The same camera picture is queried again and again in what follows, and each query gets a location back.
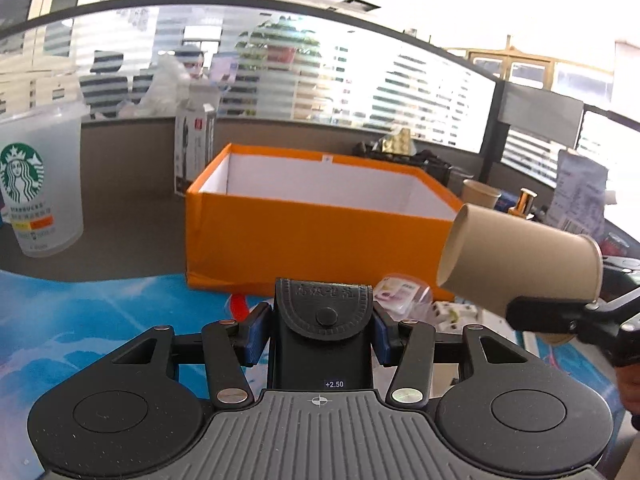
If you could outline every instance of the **green circular logo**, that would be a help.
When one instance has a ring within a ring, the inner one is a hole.
[[[42,159],[28,144],[15,142],[0,152],[0,182],[14,202],[26,204],[36,198],[43,180]]]

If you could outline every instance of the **starbucks cup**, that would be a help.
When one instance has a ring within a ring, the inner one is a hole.
[[[602,256],[588,236],[465,204],[442,250],[436,282],[504,317],[519,296],[596,300]]]
[[[466,179],[462,183],[460,200],[469,204],[481,205],[493,209],[500,198],[500,190],[477,180]]]
[[[82,235],[81,102],[32,108],[0,121],[0,188],[20,248],[50,256]]]

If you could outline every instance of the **tilted paper cup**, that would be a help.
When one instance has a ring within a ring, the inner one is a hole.
[[[481,205],[493,209],[500,198],[500,190],[495,187],[482,184],[477,180],[466,179],[462,183],[462,195],[460,200],[469,204]]]
[[[602,256],[585,235],[465,204],[449,232],[436,282],[504,317],[519,296],[596,300]]]

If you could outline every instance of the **ceiling vent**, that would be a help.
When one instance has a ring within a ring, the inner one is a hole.
[[[380,8],[380,6],[370,4],[364,0],[344,0],[343,3],[347,4],[349,8],[359,10],[360,12],[371,12],[372,10]]]

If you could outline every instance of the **open cardboard box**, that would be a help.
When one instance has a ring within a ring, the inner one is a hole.
[[[228,145],[188,189],[187,279],[272,296],[278,277],[376,285],[392,272],[435,287],[462,202],[415,168]]]

